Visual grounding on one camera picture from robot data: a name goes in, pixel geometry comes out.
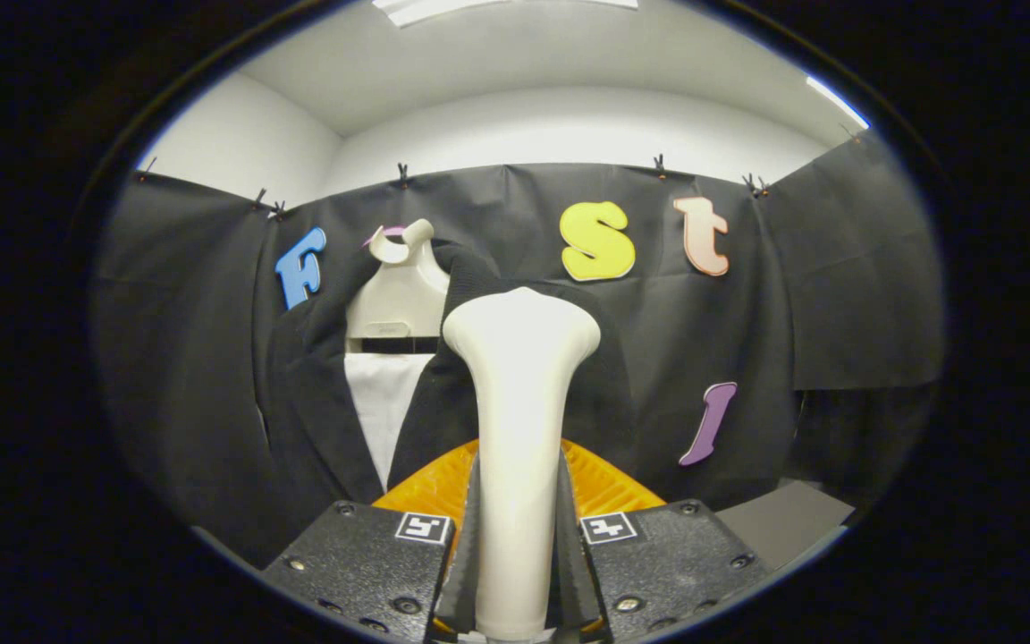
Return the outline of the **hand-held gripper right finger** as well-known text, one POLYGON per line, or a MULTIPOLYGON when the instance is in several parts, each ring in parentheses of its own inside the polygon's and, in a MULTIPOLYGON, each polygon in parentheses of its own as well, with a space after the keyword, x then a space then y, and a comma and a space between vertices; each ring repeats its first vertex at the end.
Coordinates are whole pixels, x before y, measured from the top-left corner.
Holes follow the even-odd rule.
POLYGON ((570 639, 650 639, 710 618, 769 575, 703 502, 665 502, 596 453, 561 445, 556 579, 570 639))

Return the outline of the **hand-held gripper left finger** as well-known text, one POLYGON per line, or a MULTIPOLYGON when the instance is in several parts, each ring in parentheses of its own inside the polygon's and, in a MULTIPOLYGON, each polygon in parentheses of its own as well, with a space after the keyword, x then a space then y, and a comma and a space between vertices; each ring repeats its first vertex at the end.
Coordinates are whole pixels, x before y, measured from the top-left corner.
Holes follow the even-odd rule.
POLYGON ((348 628, 453 643, 474 628, 477 450, 459 445, 374 503, 333 503, 263 579, 348 628))

